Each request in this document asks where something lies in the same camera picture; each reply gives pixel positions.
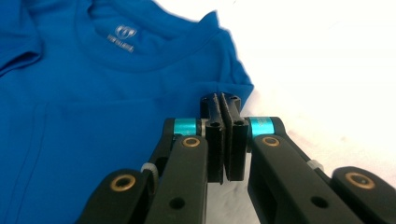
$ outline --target white background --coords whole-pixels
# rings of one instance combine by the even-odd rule
[[[329,176],[352,165],[396,187],[393,1],[157,2],[192,21],[218,11],[255,84],[245,116],[280,117]],[[206,223],[259,223],[247,181],[209,185]]]

